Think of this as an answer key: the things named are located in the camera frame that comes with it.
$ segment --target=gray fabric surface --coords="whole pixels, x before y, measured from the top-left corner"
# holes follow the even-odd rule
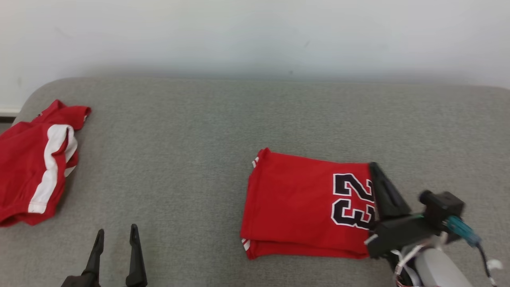
[[[239,239],[257,151],[377,161],[414,211],[428,188],[467,203],[489,258],[510,266],[510,92],[490,87],[65,79],[37,90],[17,121],[54,99],[88,105],[80,163],[57,215],[0,229],[3,286],[60,286],[105,229],[103,286],[123,286],[138,224],[149,286],[391,285],[383,260],[266,256]],[[481,259],[446,252],[474,286]],[[500,285],[508,271],[494,271]]]

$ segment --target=red garment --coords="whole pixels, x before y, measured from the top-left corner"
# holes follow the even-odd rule
[[[36,225],[55,215],[65,177],[78,163],[74,131],[90,112],[56,100],[0,135],[0,226]]]
[[[367,163],[335,163],[261,150],[241,227],[249,259],[268,254],[365,258],[375,220]]]

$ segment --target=blue cable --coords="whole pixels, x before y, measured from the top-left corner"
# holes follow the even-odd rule
[[[487,266],[487,258],[485,256],[485,252],[483,251],[483,248],[481,247],[481,238],[480,236],[476,235],[476,233],[469,227],[462,219],[456,216],[450,216],[446,219],[446,227],[453,231],[454,233],[458,234],[460,237],[462,237],[471,247],[476,247],[480,251],[481,258],[483,260],[483,267],[485,269],[485,274],[491,281],[491,284],[493,287],[496,286],[496,282],[491,276],[491,271],[489,271],[489,267]]]

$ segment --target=folded red jersey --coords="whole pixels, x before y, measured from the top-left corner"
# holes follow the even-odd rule
[[[365,258],[375,220],[368,163],[335,163],[261,150],[241,227],[249,259],[268,254]]]

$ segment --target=white wall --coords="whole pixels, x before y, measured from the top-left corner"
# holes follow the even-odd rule
[[[113,71],[510,87],[506,0],[1,0],[0,111]]]

